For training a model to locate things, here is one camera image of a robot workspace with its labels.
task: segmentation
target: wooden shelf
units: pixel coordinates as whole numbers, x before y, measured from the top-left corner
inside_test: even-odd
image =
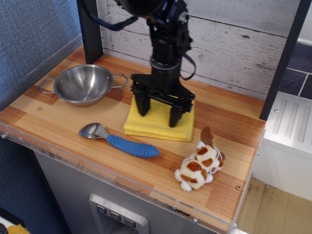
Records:
[[[12,140],[62,161],[77,170],[115,186],[123,187],[135,196],[148,198],[167,209],[178,207],[177,215],[192,220],[219,233],[227,233],[235,223],[251,164],[256,154],[265,121],[259,119],[264,101],[235,94],[196,81],[182,82],[196,95],[193,139],[190,142],[135,137],[124,134],[123,124],[129,113],[131,83],[112,89],[93,106],[78,107],[66,103],[55,94],[43,94],[38,85],[46,78],[56,78],[66,69],[85,64],[83,47],[55,67],[39,82],[0,113],[0,132]],[[129,61],[103,55],[94,64],[112,73],[150,73]],[[121,85],[123,78],[114,78]],[[44,89],[53,91],[53,82]],[[154,158],[138,158],[119,151],[102,139],[86,139],[79,129],[91,122],[106,126],[111,134],[128,140],[152,144],[160,154]],[[200,141],[200,131],[210,126],[214,145],[226,155],[224,168],[214,174],[214,180],[198,190],[184,192],[174,171],[189,157]]]

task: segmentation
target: black pole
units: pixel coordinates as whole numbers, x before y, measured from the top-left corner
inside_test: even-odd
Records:
[[[92,15],[98,16],[96,0],[87,0],[86,5]],[[77,7],[86,63],[91,64],[103,55],[100,27],[84,12],[80,0],[77,0]]]
[[[265,100],[260,119],[267,120],[272,109],[273,103],[275,101],[279,86],[281,84],[282,78],[287,69],[287,65],[292,56],[294,47],[296,46],[299,34],[301,32],[302,25],[307,16],[311,0],[301,0],[293,19],[292,27],[290,29],[286,44],[278,63],[273,81],[271,83],[267,98]]]

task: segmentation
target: stainless steel bowl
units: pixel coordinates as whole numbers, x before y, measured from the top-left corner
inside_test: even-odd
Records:
[[[113,76],[123,76],[126,81],[121,86],[113,86]],[[55,80],[54,92],[43,90],[42,85],[48,80]],[[39,88],[44,94],[55,93],[73,105],[90,106],[101,100],[111,88],[122,88],[128,81],[122,73],[112,74],[104,67],[86,64],[72,67],[58,78],[45,79]]]

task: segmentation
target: wood panel backdrop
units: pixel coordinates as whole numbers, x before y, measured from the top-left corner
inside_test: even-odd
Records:
[[[187,54],[193,78],[265,100],[300,0],[186,0],[193,38]],[[116,23],[130,16],[113,0],[97,0],[100,18]],[[101,27],[106,54],[149,66],[152,46],[144,19],[119,32]],[[193,66],[182,62],[182,70]]]

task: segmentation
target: stuffed animal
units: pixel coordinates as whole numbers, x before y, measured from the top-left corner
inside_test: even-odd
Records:
[[[223,168],[225,155],[213,146],[213,138],[210,127],[203,128],[196,151],[176,169],[175,178],[181,182],[184,191],[199,189],[210,183],[214,178],[212,174]]]

